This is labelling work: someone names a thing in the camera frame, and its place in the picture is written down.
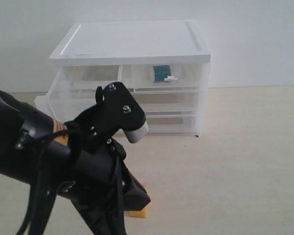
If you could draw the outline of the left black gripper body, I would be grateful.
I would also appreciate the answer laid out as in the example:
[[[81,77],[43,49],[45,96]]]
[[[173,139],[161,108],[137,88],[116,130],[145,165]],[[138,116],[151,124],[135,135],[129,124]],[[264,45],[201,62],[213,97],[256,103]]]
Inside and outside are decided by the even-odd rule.
[[[63,191],[95,235],[126,233],[124,212],[143,185],[131,174],[124,160],[126,151],[113,136],[95,130],[96,107],[74,120],[59,123],[61,144],[69,149],[66,175],[72,184]]]

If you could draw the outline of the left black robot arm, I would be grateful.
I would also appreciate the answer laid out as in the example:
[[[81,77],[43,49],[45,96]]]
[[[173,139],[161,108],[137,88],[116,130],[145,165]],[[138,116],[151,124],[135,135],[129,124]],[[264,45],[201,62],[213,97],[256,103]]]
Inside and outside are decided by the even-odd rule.
[[[114,139],[148,132],[147,118],[122,82],[98,87],[96,103],[61,123],[0,90],[0,174],[29,184],[18,234],[45,232],[57,196],[69,199],[95,235],[126,233],[124,213],[151,201]]]

